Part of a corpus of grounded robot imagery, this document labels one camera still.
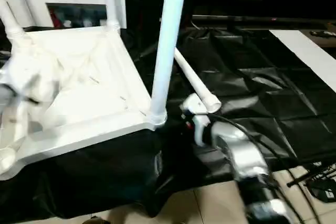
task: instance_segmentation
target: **tile floor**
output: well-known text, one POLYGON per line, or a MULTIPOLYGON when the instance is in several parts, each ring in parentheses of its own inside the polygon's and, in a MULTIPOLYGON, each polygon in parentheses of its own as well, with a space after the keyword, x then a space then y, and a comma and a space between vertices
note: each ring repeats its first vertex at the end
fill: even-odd
MULTIPOLYGON (((301 167, 292 170, 295 176, 302 175, 301 167)), ((307 203, 296 187, 287 188, 290 181, 287 172, 275 173, 286 196, 300 212, 307 224, 315 224, 313 215, 307 203)), ((336 220, 336 203, 324 204, 308 194, 310 200, 320 215, 323 224, 332 224, 336 220)), ((87 216, 80 216, 70 220, 52 218, 49 220, 26 222, 25 224, 82 224, 91 216, 100 216, 111 221, 112 224, 246 224, 243 203, 239 197, 234 182, 220 183, 182 191, 174 194, 166 203, 156 218, 148 218, 132 206, 123 206, 110 211, 98 212, 87 216)))

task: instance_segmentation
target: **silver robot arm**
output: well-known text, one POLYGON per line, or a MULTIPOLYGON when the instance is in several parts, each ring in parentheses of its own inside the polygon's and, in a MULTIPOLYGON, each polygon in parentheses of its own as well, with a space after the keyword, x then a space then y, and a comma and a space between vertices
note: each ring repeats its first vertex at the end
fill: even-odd
POLYGON ((262 153, 243 131, 215 122, 209 144, 230 160, 249 223, 292 223, 286 205, 268 186, 272 177, 262 153))
POLYGON ((276 185, 261 151, 249 137, 232 124, 212 123, 196 94, 191 94, 181 104, 181 109, 187 124, 194 124, 195 143, 201 147, 210 145, 228 157, 248 222, 293 223, 287 206, 277 196, 276 185))

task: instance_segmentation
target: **black table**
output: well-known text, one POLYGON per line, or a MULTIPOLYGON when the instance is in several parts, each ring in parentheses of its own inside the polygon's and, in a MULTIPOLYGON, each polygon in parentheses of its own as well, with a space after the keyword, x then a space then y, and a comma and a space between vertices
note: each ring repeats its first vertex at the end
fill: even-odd
MULTIPOLYGON (((156 43, 122 37, 149 92, 156 43)), ((223 103, 220 114, 271 145, 289 167, 336 156, 336 94, 269 31, 183 30, 178 48, 223 103)), ((224 155, 193 144, 178 108, 193 92, 175 64, 165 127, 25 167, 0 182, 0 223, 72 218, 138 203, 155 216, 176 191, 231 180, 224 155)), ((261 148, 273 170, 284 169, 261 148)))

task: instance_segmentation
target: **chair seat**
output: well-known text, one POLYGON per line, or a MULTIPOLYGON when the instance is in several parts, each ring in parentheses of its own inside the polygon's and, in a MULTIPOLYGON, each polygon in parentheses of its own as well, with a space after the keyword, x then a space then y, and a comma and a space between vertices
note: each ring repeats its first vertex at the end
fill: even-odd
MULTIPOLYGON (((13 57, 26 60, 22 50, 33 55, 38 77, 28 95, 41 104, 21 101, 4 113, 1 136, 7 141, 0 148, 13 148, 16 161, 0 179, 46 156, 152 129, 146 119, 150 96, 117 31, 92 27, 27 36, 31 48, 14 43, 13 57)), ((18 72, 16 66, 11 71, 18 72)))

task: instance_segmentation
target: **white pole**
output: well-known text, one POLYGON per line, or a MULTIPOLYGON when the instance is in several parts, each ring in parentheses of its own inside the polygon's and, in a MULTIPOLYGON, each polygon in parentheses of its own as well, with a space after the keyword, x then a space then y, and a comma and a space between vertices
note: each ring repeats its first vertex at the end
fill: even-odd
POLYGON ((149 121, 163 125, 167 119, 166 102, 172 73, 174 50, 181 21, 184 0, 164 0, 162 22, 156 56, 155 75, 149 121))
POLYGON ((16 22, 5 0, 0 0, 0 19, 5 25, 6 34, 10 40, 24 34, 23 29, 16 22))
POLYGON ((201 81, 201 79, 195 73, 194 69, 188 64, 188 62, 184 59, 183 55, 177 48, 175 49, 175 60, 181 67, 185 76, 188 78, 190 84, 195 89, 197 95, 205 105, 207 111, 209 113, 215 113, 217 110, 219 110, 222 106, 222 103, 214 94, 211 94, 209 89, 201 81))
POLYGON ((107 13, 107 26, 120 32, 120 25, 117 18, 116 0, 105 0, 107 13))

